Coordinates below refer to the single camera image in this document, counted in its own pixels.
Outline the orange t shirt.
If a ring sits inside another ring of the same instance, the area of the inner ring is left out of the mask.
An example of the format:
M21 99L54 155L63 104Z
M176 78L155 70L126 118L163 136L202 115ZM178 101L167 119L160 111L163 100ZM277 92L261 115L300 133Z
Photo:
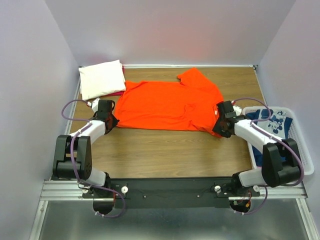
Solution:
M177 82L126 81L115 105L118 127L147 130L196 131L213 136L224 97L197 68L177 76Z

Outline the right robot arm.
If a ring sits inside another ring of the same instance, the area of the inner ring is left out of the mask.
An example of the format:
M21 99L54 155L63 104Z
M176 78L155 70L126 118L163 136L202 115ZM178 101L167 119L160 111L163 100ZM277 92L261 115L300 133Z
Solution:
M258 119L249 119L237 113L232 101L216 105L218 119L212 131L221 137L240 137L262 154L261 168L237 172L232 175L230 191L241 196L249 187L293 187L300 184L305 176L297 142L292 138L283 139L259 127Z

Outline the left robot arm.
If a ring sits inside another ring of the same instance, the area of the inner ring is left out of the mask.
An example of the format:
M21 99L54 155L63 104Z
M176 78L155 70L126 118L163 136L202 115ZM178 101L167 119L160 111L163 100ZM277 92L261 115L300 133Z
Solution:
M107 135L115 128L119 120L113 111L116 103L113 100L96 98L93 102L80 100L92 109L93 116L89 119L67 117L65 109L73 102L68 102L61 110L61 116L69 121L85 122L85 125L70 134L59 135L56 139L52 174L66 180L76 180L83 192L93 191L101 198L110 193L119 195L111 187L110 175L93 167L92 144L100 137Z

